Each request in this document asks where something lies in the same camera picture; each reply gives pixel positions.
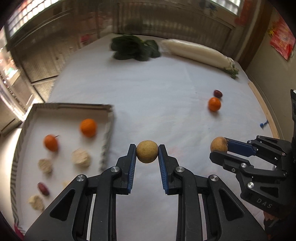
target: brown ball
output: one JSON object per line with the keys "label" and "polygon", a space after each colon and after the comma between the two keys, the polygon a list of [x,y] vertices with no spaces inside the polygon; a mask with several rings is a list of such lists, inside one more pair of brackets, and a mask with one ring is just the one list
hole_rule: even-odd
{"label": "brown ball", "polygon": [[212,141],[210,149],[211,149],[211,152],[215,150],[227,152],[228,151],[227,140],[224,137],[216,137]]}
{"label": "brown ball", "polygon": [[142,141],[138,144],[137,158],[143,163],[151,163],[158,156],[158,146],[154,141]]}

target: orange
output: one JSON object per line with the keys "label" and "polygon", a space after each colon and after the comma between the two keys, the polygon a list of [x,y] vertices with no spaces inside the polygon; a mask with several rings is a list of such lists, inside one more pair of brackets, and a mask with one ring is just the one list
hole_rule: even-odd
{"label": "orange", "polygon": [[44,137],[43,144],[50,151],[58,150],[58,143],[54,135],[47,135],[46,137]]}
{"label": "orange", "polygon": [[85,119],[80,123],[80,130],[86,137],[93,137],[96,134],[96,122],[93,119]]}
{"label": "orange", "polygon": [[211,111],[217,111],[221,107],[221,102],[218,98],[213,97],[213,98],[209,99],[208,106]]}

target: daikon radish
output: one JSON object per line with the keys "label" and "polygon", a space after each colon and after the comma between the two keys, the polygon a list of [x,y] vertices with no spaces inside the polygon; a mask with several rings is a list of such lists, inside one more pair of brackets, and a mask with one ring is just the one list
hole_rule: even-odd
{"label": "daikon radish", "polygon": [[215,49],[177,39],[166,39],[161,44],[164,49],[174,55],[217,67],[229,73],[234,79],[239,73],[239,70],[235,67],[235,62]]}

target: tablecloth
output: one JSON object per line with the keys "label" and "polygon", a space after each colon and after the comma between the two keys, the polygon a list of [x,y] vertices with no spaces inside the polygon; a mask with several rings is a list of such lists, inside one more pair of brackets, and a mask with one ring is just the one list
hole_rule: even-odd
{"label": "tablecloth", "polygon": [[[239,197],[235,174],[210,161],[211,141],[217,136],[244,142],[256,135],[272,136],[269,126],[259,126],[266,117],[239,64],[240,74],[234,80],[217,68],[166,53],[147,62],[119,61],[109,48],[115,36],[105,36],[74,53],[49,102],[114,105],[107,167],[126,155],[131,143],[153,140],[165,144],[168,154],[194,174],[218,175]],[[222,107],[211,113],[207,102],[215,89],[223,93]],[[256,168],[272,168],[257,157],[249,160]],[[242,202],[262,224],[262,211]],[[178,197],[165,195],[158,161],[137,161],[131,194],[117,195],[118,240],[175,240],[177,213]]]}

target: blue gripper pad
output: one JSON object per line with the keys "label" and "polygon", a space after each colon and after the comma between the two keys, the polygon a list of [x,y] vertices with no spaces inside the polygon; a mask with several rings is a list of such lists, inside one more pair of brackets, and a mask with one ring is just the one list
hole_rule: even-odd
{"label": "blue gripper pad", "polygon": [[165,168],[163,153],[161,151],[160,146],[158,147],[158,162],[160,168],[161,181],[163,183],[163,189],[165,190],[165,193],[168,194],[168,173]]}
{"label": "blue gripper pad", "polygon": [[256,151],[251,144],[240,141],[227,140],[228,151],[242,155],[242,156],[255,156]]}
{"label": "blue gripper pad", "polygon": [[136,167],[136,146],[132,152],[132,157],[131,157],[131,164],[130,164],[130,168],[129,168],[129,172],[128,172],[128,193],[131,193],[131,190],[133,188],[133,177],[135,174],[135,167]]}

